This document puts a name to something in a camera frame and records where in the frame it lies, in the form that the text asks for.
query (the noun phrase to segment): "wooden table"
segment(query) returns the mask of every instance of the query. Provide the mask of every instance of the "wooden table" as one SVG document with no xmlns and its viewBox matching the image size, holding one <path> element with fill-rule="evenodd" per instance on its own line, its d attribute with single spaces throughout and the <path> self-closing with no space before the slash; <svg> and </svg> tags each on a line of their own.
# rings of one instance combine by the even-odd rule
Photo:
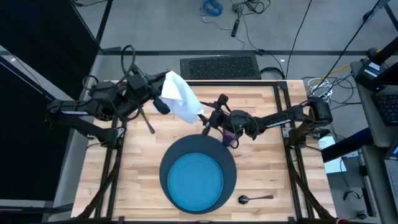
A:
<svg viewBox="0 0 398 224">
<path fill-rule="evenodd" d="M 307 99 L 303 81 L 287 81 L 287 84 L 292 105 Z M 199 100 L 209 102 L 217 100 L 220 93 L 224 93 L 229 96 L 228 105 L 232 110 L 244 110 L 253 116 L 277 112 L 271 86 L 193 86 L 192 90 Z M 127 124 L 113 219 L 125 216 L 126 220 L 147 221 L 287 221 L 287 217 L 295 217 L 280 128 L 268 129 L 255 141 L 244 135 L 239 139 L 239 148 L 231 149 L 238 179 L 231 198 L 222 207 L 203 215 L 177 210 L 160 186 L 160 161 L 174 141 L 189 134 L 201 133 L 203 126 L 199 121 L 187 124 L 173 115 L 154 113 L 151 106 L 152 103 L 147 103 L 144 111 L 156 130 L 155 134 L 149 132 L 141 116 Z M 209 117 L 212 109 L 205 107 L 205 111 Z M 96 120 L 95 125 L 108 128 L 111 123 Z M 221 139 L 217 130 L 212 130 L 210 135 Z M 307 144 L 318 147 L 316 140 L 308 139 Z M 99 146 L 87 150 L 73 217 L 83 211 L 97 192 L 105 153 L 106 149 Z M 331 215 L 336 216 L 320 152 L 305 148 L 302 149 L 302 155 L 310 190 Z M 299 192 L 301 208 L 306 217 L 304 199 Z M 274 195 L 274 199 L 253 200 L 247 205 L 238 203 L 240 195 L 260 197 L 268 194 Z M 102 216 L 105 216 L 108 195 L 104 198 Z"/>
</svg>

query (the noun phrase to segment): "white cloth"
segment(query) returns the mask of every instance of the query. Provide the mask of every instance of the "white cloth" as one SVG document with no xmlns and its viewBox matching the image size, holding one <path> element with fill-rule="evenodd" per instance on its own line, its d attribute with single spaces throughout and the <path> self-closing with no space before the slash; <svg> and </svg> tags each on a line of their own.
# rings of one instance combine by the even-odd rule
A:
<svg viewBox="0 0 398 224">
<path fill-rule="evenodd" d="M 169 106 L 171 113 L 190 124 L 199 119 L 198 114 L 205 112 L 186 81 L 173 71 L 166 74 L 160 99 Z"/>
</svg>

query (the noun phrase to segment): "gray floor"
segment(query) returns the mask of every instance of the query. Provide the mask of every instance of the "gray floor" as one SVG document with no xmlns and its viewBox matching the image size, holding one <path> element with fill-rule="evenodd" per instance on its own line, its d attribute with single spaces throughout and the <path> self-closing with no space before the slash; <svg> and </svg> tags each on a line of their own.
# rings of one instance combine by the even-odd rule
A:
<svg viewBox="0 0 398 224">
<path fill-rule="evenodd" d="M 94 0 L 81 0 L 86 4 Z M 239 50 L 242 43 L 230 37 L 229 31 L 219 30 L 214 24 L 201 21 L 199 7 L 202 1 L 194 0 L 114 0 L 108 23 L 101 42 L 102 48 L 123 47 L 132 44 L 137 50 Z M 221 1 L 224 11 L 220 17 L 206 17 L 221 27 L 230 28 L 236 18 L 231 12 L 231 3 Z M 316 0 L 297 39 L 295 50 L 342 50 L 359 27 L 362 15 L 370 10 L 376 0 Z M 290 50 L 308 0 L 273 1 L 270 8 L 261 15 L 246 16 L 249 36 L 253 44 L 266 50 Z M 95 36 L 100 26 L 106 3 L 78 8 L 78 12 Z M 398 1 L 391 1 L 390 7 L 398 16 Z M 238 38 L 245 42 L 244 49 L 251 50 L 245 26 L 241 22 Z M 370 47 L 383 48 L 397 36 L 385 10 L 380 10 L 358 34 L 350 50 L 367 50 Z M 141 56 L 136 63 L 147 73 L 159 73 L 166 68 L 177 73 L 179 60 L 189 56 Z M 276 55 L 286 71 L 287 56 Z M 341 58 L 336 68 L 359 60 L 361 57 Z M 334 64 L 335 56 L 293 56 L 290 61 L 289 79 L 320 77 L 326 75 Z M 270 56 L 258 57 L 260 68 L 277 66 Z M 398 61 L 393 57 L 391 62 Z M 349 70 L 334 74 L 344 77 Z M 92 75 L 101 80 L 115 80 L 122 76 L 120 56 L 98 56 Z M 279 79 L 273 73 L 262 75 L 263 79 Z M 335 88 L 332 99 L 345 100 L 351 90 Z M 358 102 L 358 94 L 350 102 Z M 335 132 L 350 136 L 367 127 L 361 105 L 345 106 L 333 110 Z M 346 190 L 341 177 L 329 176 L 338 216 L 352 218 L 364 207 L 362 200 L 343 201 Z M 353 187 L 361 187 L 360 179 L 353 180 Z"/>
</svg>

